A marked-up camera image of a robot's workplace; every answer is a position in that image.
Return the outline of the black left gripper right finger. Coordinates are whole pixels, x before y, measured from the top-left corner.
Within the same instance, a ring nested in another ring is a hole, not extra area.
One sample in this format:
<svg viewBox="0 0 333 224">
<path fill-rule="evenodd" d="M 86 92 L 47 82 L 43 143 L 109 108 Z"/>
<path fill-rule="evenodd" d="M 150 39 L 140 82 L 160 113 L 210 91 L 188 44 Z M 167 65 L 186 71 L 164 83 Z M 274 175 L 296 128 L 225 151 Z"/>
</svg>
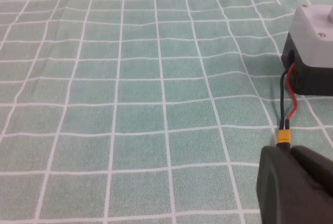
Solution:
<svg viewBox="0 0 333 224">
<path fill-rule="evenodd" d="M 305 146 L 293 146 L 291 154 L 324 192 L 332 197 L 332 160 Z"/>
</svg>

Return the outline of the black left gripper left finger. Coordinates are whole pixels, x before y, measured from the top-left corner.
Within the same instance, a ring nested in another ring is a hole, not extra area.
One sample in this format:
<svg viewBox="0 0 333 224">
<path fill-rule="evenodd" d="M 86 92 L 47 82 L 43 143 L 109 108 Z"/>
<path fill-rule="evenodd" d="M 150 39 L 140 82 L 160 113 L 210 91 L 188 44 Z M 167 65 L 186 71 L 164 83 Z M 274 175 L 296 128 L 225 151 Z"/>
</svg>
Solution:
<svg viewBox="0 0 333 224">
<path fill-rule="evenodd" d="M 257 197 L 262 223 L 332 223 L 332 197 L 298 164 L 291 148 L 262 148 Z"/>
</svg>

